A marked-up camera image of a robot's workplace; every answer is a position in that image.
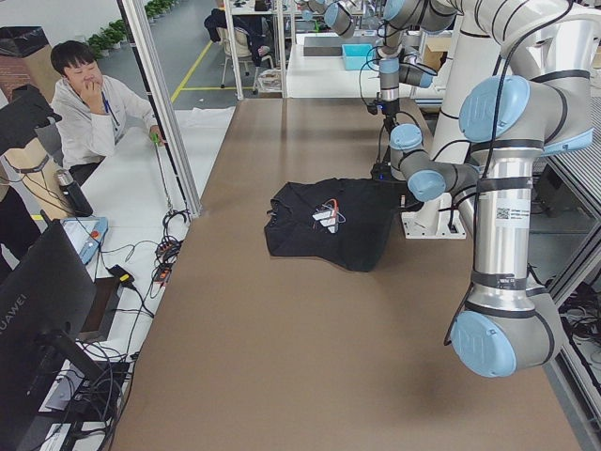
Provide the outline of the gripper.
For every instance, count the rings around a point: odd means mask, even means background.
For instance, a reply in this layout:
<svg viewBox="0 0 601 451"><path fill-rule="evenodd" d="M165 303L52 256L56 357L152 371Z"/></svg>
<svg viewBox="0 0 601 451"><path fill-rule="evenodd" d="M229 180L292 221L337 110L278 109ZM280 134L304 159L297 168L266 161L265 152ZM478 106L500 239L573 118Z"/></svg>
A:
<svg viewBox="0 0 601 451"><path fill-rule="evenodd" d="M385 115L383 118L383 128L386 131L386 133L388 134L388 136L391 136L391 133L393 131L393 129L398 125L398 121L396 118L396 114L392 114L392 115Z"/></svg>

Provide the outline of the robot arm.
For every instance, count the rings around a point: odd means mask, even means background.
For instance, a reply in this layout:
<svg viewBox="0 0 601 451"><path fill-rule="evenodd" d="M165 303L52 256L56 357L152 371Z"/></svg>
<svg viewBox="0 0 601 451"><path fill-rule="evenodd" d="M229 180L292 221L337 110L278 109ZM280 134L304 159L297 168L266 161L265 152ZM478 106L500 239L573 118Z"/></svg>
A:
<svg viewBox="0 0 601 451"><path fill-rule="evenodd" d="M377 106L384 115L384 128L391 132L398 124L401 85L429 87L437 71L423 64L408 47L408 31L418 26L429 33L447 29L457 10L442 1L388 1L383 11L384 32L377 46L379 97Z"/></svg>
<svg viewBox="0 0 601 451"><path fill-rule="evenodd" d="M528 279L532 172L539 157L580 150L593 141L590 73L487 78L464 100L458 123L473 163L432 161L420 129L400 124L391 133L391 167L419 201L472 195L470 288L449 337L472 372L507 377L545 364L563 343L550 295Z"/></svg>

